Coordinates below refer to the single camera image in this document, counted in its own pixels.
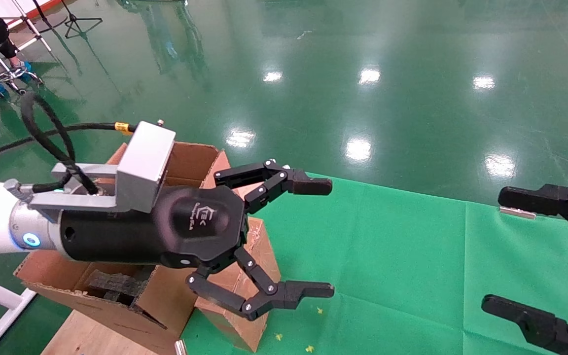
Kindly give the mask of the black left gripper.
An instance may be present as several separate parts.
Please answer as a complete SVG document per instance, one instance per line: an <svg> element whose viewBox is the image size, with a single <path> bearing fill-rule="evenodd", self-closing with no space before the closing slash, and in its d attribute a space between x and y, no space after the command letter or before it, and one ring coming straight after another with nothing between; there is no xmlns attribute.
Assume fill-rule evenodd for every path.
<svg viewBox="0 0 568 355"><path fill-rule="evenodd" d="M243 248L247 213L257 213L284 193L327 196L333 190L331 179L309 177L268 159L218 171L214 181L214 189L163 188L149 213L64 211L63 250L76 261L198 267L186 278L192 292L249 321L272 309L295 310L304 297L334 296L330 283L276 283ZM232 191L255 184L244 201ZM250 299L207 280L212 270L235 261L257 287Z"/></svg>

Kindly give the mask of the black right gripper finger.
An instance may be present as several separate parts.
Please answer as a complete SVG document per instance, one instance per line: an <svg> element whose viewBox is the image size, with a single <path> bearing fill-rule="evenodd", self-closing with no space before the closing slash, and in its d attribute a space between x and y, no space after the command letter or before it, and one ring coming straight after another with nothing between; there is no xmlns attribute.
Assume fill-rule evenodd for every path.
<svg viewBox="0 0 568 355"><path fill-rule="evenodd" d="M554 313L493 294L481 302L484 312L515 323L527 343L559 355L568 355L568 322Z"/></svg>
<svg viewBox="0 0 568 355"><path fill-rule="evenodd" d="M499 205L539 215L559 215L568 221L568 187L545 184L537 190L507 186L498 195Z"/></svg>

